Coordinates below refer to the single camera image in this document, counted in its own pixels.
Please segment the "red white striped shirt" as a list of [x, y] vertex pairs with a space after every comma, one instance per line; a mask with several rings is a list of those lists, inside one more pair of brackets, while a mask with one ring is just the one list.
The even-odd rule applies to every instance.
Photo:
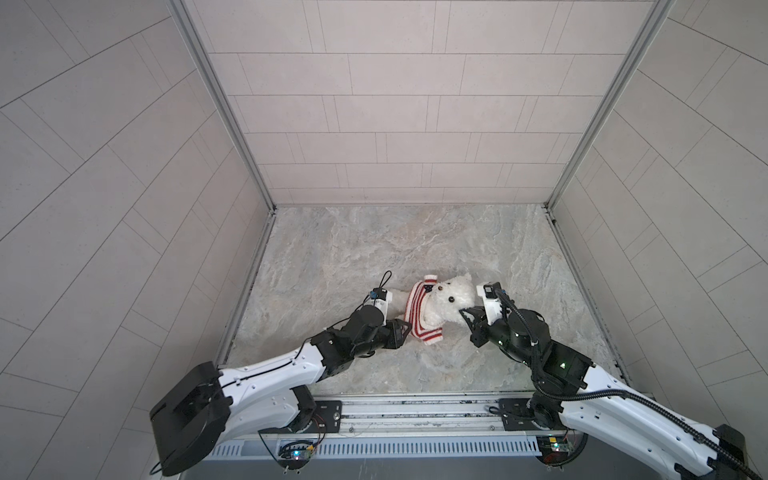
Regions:
[[425, 275], [410, 290], [404, 313], [404, 320], [410, 324], [410, 334], [425, 345], [433, 345], [443, 340], [441, 327], [427, 327], [427, 300], [433, 288], [438, 284], [436, 275]]

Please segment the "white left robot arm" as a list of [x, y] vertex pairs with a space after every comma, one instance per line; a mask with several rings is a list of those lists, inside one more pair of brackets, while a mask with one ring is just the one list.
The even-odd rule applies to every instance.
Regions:
[[157, 472], [165, 477], [184, 472], [218, 444], [243, 434], [303, 430], [315, 410], [310, 385], [378, 349], [400, 348], [411, 329], [365, 305], [341, 328], [329, 327], [270, 360], [229, 369], [210, 361], [195, 366], [150, 411]]

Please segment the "white plush teddy bear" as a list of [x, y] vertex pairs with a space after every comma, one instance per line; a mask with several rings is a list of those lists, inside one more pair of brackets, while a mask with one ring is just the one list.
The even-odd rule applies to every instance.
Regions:
[[[404, 320], [406, 301], [410, 290], [390, 291], [393, 298], [386, 317], [388, 320]], [[448, 280], [438, 280], [438, 284], [433, 288], [427, 300], [427, 327], [441, 327], [443, 329], [446, 323], [462, 324], [464, 319], [459, 311], [473, 307], [476, 297], [476, 287], [469, 273]]]

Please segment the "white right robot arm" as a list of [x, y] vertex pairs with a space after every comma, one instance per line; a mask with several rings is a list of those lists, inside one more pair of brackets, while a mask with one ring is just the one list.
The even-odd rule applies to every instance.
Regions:
[[527, 366], [534, 392], [525, 406], [498, 406], [513, 422], [571, 430], [598, 439], [666, 479], [756, 479], [744, 436], [727, 424], [711, 427], [675, 413], [625, 385], [589, 357], [551, 338], [535, 311], [503, 308], [492, 318], [464, 309], [470, 340], [496, 346]]

